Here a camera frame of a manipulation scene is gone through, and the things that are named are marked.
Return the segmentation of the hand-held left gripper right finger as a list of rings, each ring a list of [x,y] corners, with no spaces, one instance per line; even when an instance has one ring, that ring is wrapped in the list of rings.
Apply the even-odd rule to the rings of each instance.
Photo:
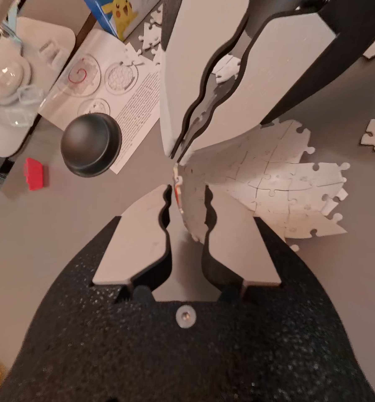
[[[220,290],[218,302],[256,302],[280,294],[282,280],[253,213],[215,185],[205,187],[202,272]]]

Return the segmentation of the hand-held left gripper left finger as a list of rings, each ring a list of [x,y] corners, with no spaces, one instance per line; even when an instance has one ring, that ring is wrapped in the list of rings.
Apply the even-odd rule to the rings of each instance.
[[[154,291],[165,283],[172,272],[167,230],[171,194],[171,185],[162,184],[125,210],[94,274],[94,285],[120,285],[132,292],[140,286]]]

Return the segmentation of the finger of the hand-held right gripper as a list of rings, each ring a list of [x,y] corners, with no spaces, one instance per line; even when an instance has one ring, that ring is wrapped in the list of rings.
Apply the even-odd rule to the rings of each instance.
[[[240,66],[237,88],[215,107],[204,132],[190,142],[178,163],[186,164],[195,151],[258,126],[335,38],[318,13],[270,20],[250,48],[245,67]]]
[[[163,1],[160,126],[173,158],[205,94],[215,59],[234,44],[248,19],[249,1]]]

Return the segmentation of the partly built puzzle ball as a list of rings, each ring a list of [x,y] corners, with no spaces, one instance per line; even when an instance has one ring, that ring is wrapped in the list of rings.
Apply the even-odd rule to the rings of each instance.
[[[205,187],[213,185],[261,218],[283,240],[345,234],[343,216],[328,216],[348,193],[342,171],[350,164],[301,162],[311,131],[295,120],[272,121],[233,139],[200,149],[175,163],[176,199],[193,240],[207,233]]]

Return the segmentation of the blue puzzle box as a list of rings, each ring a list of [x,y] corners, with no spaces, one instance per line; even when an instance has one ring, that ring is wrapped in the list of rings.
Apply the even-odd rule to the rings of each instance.
[[[84,2],[100,27],[123,42],[160,1],[85,0]]]

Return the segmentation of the paper puzzle leaflet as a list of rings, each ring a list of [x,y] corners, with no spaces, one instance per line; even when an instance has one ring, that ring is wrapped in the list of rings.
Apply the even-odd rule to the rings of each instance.
[[[159,66],[133,46],[92,29],[41,103],[39,114],[61,130],[75,118],[104,113],[122,133],[118,174],[159,119]]]

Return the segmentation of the black round ball stand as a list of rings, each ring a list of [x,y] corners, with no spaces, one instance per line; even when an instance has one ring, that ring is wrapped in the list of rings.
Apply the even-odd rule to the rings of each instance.
[[[116,161],[122,132],[114,118],[90,113],[75,118],[65,129],[60,151],[65,166],[75,175],[91,178],[103,174]]]

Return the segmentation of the red plastic object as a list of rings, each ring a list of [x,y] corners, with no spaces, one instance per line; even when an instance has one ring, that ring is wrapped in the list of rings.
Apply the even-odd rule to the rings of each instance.
[[[30,191],[37,191],[44,187],[44,166],[33,158],[26,158],[24,163],[24,177]]]

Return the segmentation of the small clear plastic piece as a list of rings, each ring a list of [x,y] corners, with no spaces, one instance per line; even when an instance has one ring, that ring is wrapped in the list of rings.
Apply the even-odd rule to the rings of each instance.
[[[7,113],[6,118],[11,127],[28,129],[34,124],[36,115],[23,111],[14,111],[13,113]]]
[[[53,41],[44,43],[39,49],[38,55],[51,68],[58,68],[66,61],[65,49]]]
[[[21,86],[16,93],[19,103],[25,106],[41,105],[45,98],[44,90],[34,84]]]

